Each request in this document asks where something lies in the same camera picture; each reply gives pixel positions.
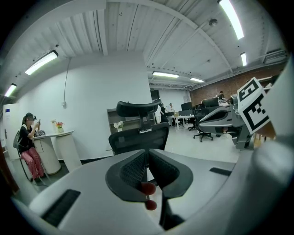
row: fluorescent light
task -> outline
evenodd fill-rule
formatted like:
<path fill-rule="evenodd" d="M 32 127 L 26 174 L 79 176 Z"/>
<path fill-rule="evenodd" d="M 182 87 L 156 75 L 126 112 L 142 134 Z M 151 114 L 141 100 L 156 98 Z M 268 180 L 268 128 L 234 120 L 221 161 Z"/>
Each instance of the fluorescent light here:
<path fill-rule="evenodd" d="M 246 60 L 246 53 L 245 52 L 243 52 L 241 54 L 241 58 L 242 58 L 243 66 L 246 66 L 247 65 L 247 60 Z"/>
<path fill-rule="evenodd" d="M 221 0 L 219 2 L 221 7 L 226 12 L 227 16 L 229 17 L 232 26 L 234 27 L 235 33 L 237 35 L 238 40 L 244 37 L 243 30 L 240 24 L 240 21 L 238 19 L 238 16 L 235 12 L 234 7 L 232 6 L 230 0 Z"/>
<path fill-rule="evenodd" d="M 191 78 L 190 80 L 193 80 L 193 81 L 196 81 L 196 82 L 200 82 L 200 83 L 203 83 L 204 82 L 203 80 L 200 80 L 198 78 Z"/>
<path fill-rule="evenodd" d="M 31 75 L 38 68 L 41 68 L 43 65 L 50 62 L 51 60 L 56 59 L 57 57 L 58 57 L 58 53 L 55 50 L 52 50 L 48 54 L 44 55 L 39 60 L 37 60 L 30 68 L 28 68 L 27 71 L 25 71 L 25 73 L 27 75 Z"/>
<path fill-rule="evenodd" d="M 10 88 L 8 89 L 8 91 L 6 91 L 4 96 L 9 97 L 11 95 L 11 93 L 15 90 L 16 87 L 17 86 L 14 83 L 12 83 Z"/>
<path fill-rule="evenodd" d="M 154 71 L 152 73 L 153 76 L 162 76 L 162 77 L 170 77 L 170 78 L 178 78 L 179 75 L 177 74 L 171 74 L 171 73 L 161 73 L 161 72 L 156 72 Z"/>

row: backpack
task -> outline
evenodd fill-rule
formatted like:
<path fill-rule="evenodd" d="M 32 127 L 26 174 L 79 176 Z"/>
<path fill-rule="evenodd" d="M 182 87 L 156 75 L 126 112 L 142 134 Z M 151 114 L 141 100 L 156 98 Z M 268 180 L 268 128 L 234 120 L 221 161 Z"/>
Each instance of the backpack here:
<path fill-rule="evenodd" d="M 13 140 L 13 147 L 16 149 L 18 149 L 19 143 L 22 141 L 22 138 L 19 140 L 19 137 L 20 137 L 20 129 L 17 131 L 17 134 L 15 135 Z"/>

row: black top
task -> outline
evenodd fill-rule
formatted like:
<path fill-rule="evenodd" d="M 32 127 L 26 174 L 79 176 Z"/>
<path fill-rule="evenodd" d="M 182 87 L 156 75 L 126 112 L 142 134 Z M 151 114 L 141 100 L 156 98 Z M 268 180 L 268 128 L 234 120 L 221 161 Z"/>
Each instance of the black top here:
<path fill-rule="evenodd" d="M 166 115 L 165 115 L 165 107 L 161 106 L 161 112 L 163 112 L 163 114 L 162 114 L 162 113 L 160 113 L 160 114 L 161 114 L 161 116 L 164 116 L 164 117 L 166 117 Z"/>
<path fill-rule="evenodd" d="M 31 147 L 34 147 L 33 141 L 28 137 L 28 134 L 32 132 L 32 127 L 29 127 L 27 130 L 24 126 L 20 128 L 19 140 L 22 139 L 19 143 L 19 153 L 21 154 L 24 151 L 29 150 Z"/>
<path fill-rule="evenodd" d="M 219 94 L 218 99 L 222 100 L 222 98 L 224 98 L 224 97 L 225 97 L 224 94 Z"/>

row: white ceiling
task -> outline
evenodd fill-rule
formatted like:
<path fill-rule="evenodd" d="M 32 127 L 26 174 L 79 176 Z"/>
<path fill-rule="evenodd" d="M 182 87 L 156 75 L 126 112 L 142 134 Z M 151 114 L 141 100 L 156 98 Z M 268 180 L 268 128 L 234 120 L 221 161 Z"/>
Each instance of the white ceiling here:
<path fill-rule="evenodd" d="M 25 85 L 34 76 L 24 71 L 53 49 L 59 57 L 48 66 L 89 53 L 142 51 L 150 87 L 182 90 L 198 85 L 192 77 L 208 82 L 244 71 L 242 52 L 250 70 L 264 65 L 266 53 L 285 49 L 277 28 L 254 0 L 231 0 L 245 36 L 240 40 L 217 0 L 108 0 L 105 10 L 94 0 L 54 2 L 32 9 L 29 20 L 11 32 L 2 48 L 8 54 L 0 68 L 1 94 L 12 82 L 18 90 Z M 218 21 L 214 27 L 209 26 L 212 18 Z M 153 77 L 154 70 L 180 77 Z"/>

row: brick wall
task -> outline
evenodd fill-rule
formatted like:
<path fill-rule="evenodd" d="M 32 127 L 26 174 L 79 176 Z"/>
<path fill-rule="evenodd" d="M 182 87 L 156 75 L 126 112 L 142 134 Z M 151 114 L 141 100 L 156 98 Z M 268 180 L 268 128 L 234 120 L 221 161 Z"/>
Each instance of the brick wall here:
<path fill-rule="evenodd" d="M 215 95 L 218 95 L 220 91 L 223 91 L 225 98 L 228 99 L 231 95 L 236 94 L 237 90 L 252 77 L 260 79 L 278 75 L 284 67 L 285 64 L 267 66 L 190 91 L 192 105 L 195 106 L 196 104 L 201 104 L 203 99 L 214 97 Z"/>

